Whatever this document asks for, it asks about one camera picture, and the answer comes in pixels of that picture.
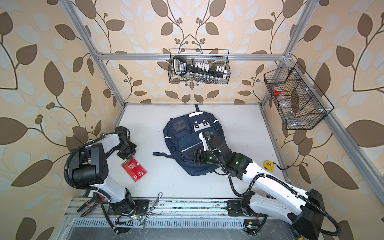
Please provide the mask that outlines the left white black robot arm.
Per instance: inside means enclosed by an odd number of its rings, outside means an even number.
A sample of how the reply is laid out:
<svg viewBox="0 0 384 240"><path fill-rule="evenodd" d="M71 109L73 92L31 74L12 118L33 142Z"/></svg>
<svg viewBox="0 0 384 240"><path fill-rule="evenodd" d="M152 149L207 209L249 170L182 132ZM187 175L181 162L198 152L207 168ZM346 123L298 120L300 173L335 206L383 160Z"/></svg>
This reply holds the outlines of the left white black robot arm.
<svg viewBox="0 0 384 240"><path fill-rule="evenodd" d="M100 205L109 226L117 235L121 230L111 221L105 206L111 207L115 215L127 217L133 215L137 207L130 191L109 175L107 158L117 152L118 157L127 160L135 155L136 147L130 142L130 131L119 126L113 133L102 134L72 149L64 167L64 178L69 186L94 191L93 197L87 202L87 205L94 203L89 210Z"/></svg>

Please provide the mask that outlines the red booklet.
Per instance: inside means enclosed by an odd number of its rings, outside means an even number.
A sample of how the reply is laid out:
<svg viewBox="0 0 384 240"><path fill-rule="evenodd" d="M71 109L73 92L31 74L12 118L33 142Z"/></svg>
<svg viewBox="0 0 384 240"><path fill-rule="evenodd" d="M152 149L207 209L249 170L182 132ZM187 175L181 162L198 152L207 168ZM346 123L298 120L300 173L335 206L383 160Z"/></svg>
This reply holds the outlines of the red booklet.
<svg viewBox="0 0 384 240"><path fill-rule="evenodd" d="M148 171L135 158L130 158L124 161L122 163L122 167L135 183L137 183L148 173Z"/></svg>

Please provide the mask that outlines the navy blue student backpack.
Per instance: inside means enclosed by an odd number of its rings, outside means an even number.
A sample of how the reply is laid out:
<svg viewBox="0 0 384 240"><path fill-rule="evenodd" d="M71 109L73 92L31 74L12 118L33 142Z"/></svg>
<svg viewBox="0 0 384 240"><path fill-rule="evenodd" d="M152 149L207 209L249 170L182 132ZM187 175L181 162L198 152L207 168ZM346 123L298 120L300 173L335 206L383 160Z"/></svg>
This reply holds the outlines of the navy blue student backpack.
<svg viewBox="0 0 384 240"><path fill-rule="evenodd" d="M153 152L153 156L174 159L191 176L204 176L220 167L211 154L204 159L204 144L199 134L209 131L225 140L219 120L211 113L201 111L195 105L193 113L171 118L163 129L164 140L170 154Z"/></svg>

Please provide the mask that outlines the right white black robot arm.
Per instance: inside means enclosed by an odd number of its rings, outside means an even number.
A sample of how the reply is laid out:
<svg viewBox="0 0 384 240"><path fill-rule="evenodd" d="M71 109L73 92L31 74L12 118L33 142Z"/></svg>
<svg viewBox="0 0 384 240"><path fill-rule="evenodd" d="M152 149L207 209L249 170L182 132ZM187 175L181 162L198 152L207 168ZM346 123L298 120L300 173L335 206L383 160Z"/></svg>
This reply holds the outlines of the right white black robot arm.
<svg viewBox="0 0 384 240"><path fill-rule="evenodd" d="M232 192L242 199L246 215L280 219L308 240L317 240L320 234L341 236L341 226L326 212L318 191L305 191L275 177L247 156L232 152L211 131L200 132L199 139L202 147L195 150L193 159L221 168Z"/></svg>

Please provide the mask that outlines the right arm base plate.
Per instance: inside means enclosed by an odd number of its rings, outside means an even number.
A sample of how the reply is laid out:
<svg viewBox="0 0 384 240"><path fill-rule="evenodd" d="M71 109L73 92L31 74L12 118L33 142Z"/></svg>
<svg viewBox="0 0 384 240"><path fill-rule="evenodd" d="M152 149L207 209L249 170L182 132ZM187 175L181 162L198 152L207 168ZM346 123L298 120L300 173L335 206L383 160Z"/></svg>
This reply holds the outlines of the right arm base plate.
<svg viewBox="0 0 384 240"><path fill-rule="evenodd" d="M240 200L228 200L226 210L230 217L248 216L245 205L243 205Z"/></svg>

